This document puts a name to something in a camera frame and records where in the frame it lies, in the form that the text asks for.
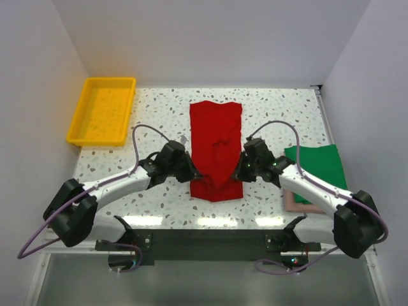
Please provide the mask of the red t shirt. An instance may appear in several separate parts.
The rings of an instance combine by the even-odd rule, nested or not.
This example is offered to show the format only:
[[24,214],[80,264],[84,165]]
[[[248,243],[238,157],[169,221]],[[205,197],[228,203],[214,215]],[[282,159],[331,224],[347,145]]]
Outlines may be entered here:
[[243,184],[231,178],[242,151],[242,105],[211,101],[189,109],[193,164],[202,175],[190,184],[193,198],[210,202],[243,198]]

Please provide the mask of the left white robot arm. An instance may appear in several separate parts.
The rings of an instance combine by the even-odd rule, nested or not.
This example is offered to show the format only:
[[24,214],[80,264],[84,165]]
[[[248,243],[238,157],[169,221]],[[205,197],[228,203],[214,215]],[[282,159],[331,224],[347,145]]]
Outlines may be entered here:
[[90,238],[125,250],[136,243],[131,226],[119,216],[99,217],[97,211],[129,194],[160,185],[168,177],[180,183],[202,177],[185,147],[174,140],[135,168],[83,184],[73,178],[65,181],[43,218],[66,247]]

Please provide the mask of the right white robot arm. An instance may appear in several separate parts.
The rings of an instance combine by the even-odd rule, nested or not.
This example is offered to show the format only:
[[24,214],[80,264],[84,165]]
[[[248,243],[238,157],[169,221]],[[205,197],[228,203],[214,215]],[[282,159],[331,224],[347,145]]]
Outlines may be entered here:
[[286,156],[275,157],[260,138],[245,143],[232,177],[242,182],[261,177],[283,191],[299,194],[325,213],[325,221],[314,224],[303,216],[284,228],[284,243],[293,251],[307,243],[330,244],[358,259],[388,232],[371,195],[335,187]]

